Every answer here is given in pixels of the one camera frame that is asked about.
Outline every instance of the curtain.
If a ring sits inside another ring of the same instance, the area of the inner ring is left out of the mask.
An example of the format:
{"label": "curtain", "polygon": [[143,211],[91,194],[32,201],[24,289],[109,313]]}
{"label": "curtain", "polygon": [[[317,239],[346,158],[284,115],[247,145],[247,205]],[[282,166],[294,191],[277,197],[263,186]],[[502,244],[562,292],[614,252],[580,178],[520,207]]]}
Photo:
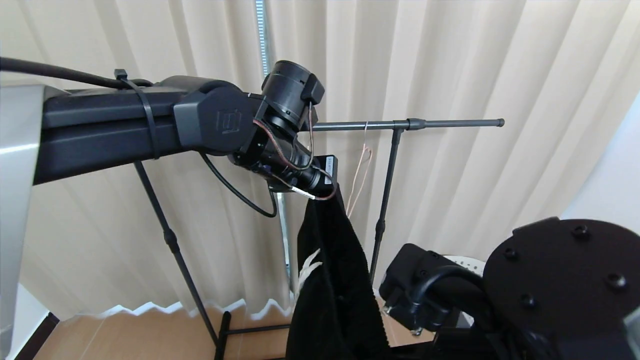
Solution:
{"label": "curtain", "polygon": [[[131,78],[152,81],[185,74],[231,81],[252,92],[262,84],[251,1],[11,0],[1,8],[3,56],[107,77],[123,68]],[[261,178],[226,158],[212,159],[238,190],[269,209]],[[252,312],[268,299],[288,306],[277,218],[242,203],[197,153],[144,165],[206,303],[245,299]],[[133,165],[33,187],[20,281],[61,319],[150,301],[195,308]]]}
{"label": "curtain", "polygon": [[[266,8],[274,59],[323,80],[324,121],[506,121],[402,135],[374,286],[406,242],[484,260],[513,228],[560,215],[640,89],[639,1],[270,0]],[[363,133],[316,135],[316,149],[340,159],[348,194]],[[351,216],[369,260],[390,138],[367,132],[374,161]],[[295,233],[304,200],[287,200]]]}
{"label": "curtain", "polygon": [[[3,56],[105,76],[121,67],[153,81],[218,78],[259,91],[253,1],[0,1]],[[638,1],[265,5],[271,58],[302,64],[326,87],[322,121],[506,120],[502,128],[402,135],[375,286],[403,243],[486,259],[512,228],[559,215],[640,90]],[[318,154],[339,157],[348,194],[364,134],[315,136]],[[351,217],[369,260],[390,137],[367,132],[374,157]],[[215,160],[269,206],[263,180]],[[197,154],[145,166],[208,303],[244,298],[256,311],[272,298],[288,306],[277,219],[237,200]],[[286,201],[295,235],[306,200]],[[33,188],[21,281],[61,318],[148,301],[193,308],[132,165]]]}

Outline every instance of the baseboard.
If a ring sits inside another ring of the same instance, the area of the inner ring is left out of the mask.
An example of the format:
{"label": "baseboard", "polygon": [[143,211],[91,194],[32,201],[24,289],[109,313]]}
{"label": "baseboard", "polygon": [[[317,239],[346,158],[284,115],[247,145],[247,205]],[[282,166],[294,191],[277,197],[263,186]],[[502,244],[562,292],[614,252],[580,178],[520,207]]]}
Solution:
{"label": "baseboard", "polygon": [[33,360],[59,322],[60,320],[56,318],[55,315],[49,313],[24,344],[22,350],[20,350],[18,355],[15,357],[15,360]]}

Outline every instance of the tiled floor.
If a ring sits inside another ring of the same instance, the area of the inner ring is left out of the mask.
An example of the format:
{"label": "tiled floor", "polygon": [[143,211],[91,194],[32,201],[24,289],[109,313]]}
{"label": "tiled floor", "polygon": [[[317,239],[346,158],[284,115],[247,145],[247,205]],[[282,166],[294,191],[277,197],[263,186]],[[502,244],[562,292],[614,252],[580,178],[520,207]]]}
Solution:
{"label": "tiled floor", "polygon": [[[222,314],[207,311],[218,331]],[[383,315],[387,338],[392,347],[429,341],[424,332],[413,337],[392,318]],[[240,307],[232,312],[231,329],[289,323],[275,307],[262,319],[253,321]],[[288,329],[232,335],[227,341],[225,359],[270,359],[284,356]],[[58,324],[40,349],[36,360],[112,360],[112,359],[212,359],[215,347],[199,316],[185,311],[172,314],[147,311],[139,316],[119,313],[105,319],[77,316]]]}

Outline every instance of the bolt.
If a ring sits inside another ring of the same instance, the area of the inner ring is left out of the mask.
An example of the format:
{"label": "bolt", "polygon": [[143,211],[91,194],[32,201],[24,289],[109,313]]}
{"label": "bolt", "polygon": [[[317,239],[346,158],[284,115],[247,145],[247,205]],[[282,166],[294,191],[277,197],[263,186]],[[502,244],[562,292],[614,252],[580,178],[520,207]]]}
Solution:
{"label": "bolt", "polygon": [[589,229],[587,225],[578,225],[571,230],[571,235],[576,239],[587,240],[589,238]]}
{"label": "bolt", "polygon": [[507,258],[508,260],[512,260],[515,261],[518,259],[518,252],[516,252],[516,250],[508,247],[504,250],[504,257]]}
{"label": "bolt", "polygon": [[536,307],[536,299],[533,298],[531,294],[522,294],[520,296],[520,305],[526,307],[527,309],[533,309]]}
{"label": "bolt", "polygon": [[627,280],[625,276],[617,272],[612,272],[607,275],[605,281],[612,290],[623,290],[627,287]]}

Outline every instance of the black cloth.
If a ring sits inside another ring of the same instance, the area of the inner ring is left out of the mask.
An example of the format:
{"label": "black cloth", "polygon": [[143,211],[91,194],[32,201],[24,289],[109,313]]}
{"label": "black cloth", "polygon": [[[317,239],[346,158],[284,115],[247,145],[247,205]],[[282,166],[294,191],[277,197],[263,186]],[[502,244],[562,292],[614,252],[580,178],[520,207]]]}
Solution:
{"label": "black cloth", "polygon": [[369,282],[367,258],[347,218],[340,191],[310,200],[298,233],[298,271],[318,248],[300,291],[287,355],[299,359],[383,359],[390,348]]}

